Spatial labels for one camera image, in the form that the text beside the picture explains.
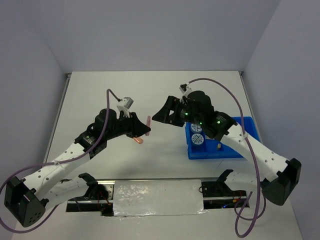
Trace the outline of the orange transparent case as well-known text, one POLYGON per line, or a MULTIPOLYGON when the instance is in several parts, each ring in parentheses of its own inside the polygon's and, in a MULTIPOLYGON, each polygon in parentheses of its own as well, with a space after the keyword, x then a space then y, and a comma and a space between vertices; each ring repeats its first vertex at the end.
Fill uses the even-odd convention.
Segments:
POLYGON ((133 140, 138 144, 142 144, 144 142, 144 140, 141 137, 134 137, 133 140))

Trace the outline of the pink transparent case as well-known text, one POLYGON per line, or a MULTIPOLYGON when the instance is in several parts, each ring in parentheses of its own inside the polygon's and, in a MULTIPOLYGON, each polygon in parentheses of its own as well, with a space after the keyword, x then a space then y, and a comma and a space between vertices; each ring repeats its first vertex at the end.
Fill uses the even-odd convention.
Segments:
MULTIPOLYGON (((147 116, 146 125, 147 125, 149 128, 151 128, 151 116, 150 116, 150 115, 147 116)), ((148 131, 148 132, 145 134, 145 136, 149 136, 149 135, 150 135, 150 131, 148 131)))

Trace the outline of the blue slime jar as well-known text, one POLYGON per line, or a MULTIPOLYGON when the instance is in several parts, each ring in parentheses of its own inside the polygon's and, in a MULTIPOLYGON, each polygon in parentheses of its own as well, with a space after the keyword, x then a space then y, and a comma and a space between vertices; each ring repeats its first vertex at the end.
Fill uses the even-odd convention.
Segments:
POLYGON ((193 123, 190 125, 190 130, 194 134, 200 134, 203 131, 200 125, 193 124, 193 123))
POLYGON ((205 146, 205 138, 201 133, 194 133, 191 136, 191 147, 192 149, 199 151, 205 146))

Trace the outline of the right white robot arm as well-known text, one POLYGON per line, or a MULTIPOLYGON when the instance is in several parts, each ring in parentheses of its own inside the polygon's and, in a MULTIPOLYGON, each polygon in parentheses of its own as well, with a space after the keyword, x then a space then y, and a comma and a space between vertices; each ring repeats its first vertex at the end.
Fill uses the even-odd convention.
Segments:
POLYGON ((185 123, 199 125, 206 136, 257 164, 263 177, 260 181, 262 194, 275 205, 282 206, 299 183, 302 168, 299 160, 278 155, 243 132, 242 126, 231 116, 214 109, 210 97, 203 91, 191 92, 182 99, 169 96, 152 120, 177 127, 185 123))

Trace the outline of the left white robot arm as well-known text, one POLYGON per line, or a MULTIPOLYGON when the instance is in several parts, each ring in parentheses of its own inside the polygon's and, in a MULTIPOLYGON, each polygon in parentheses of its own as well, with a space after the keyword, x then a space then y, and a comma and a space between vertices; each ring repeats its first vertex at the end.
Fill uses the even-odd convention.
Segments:
POLYGON ((101 185, 88 173, 73 179, 67 175, 89 162, 107 147, 107 142, 119 136, 138 138, 151 131, 135 112, 120 115, 112 109, 102 109, 87 129, 56 159, 37 171, 19 179, 11 176, 5 183, 4 206, 16 220, 28 228, 57 205, 80 196, 91 200, 98 195, 101 185))

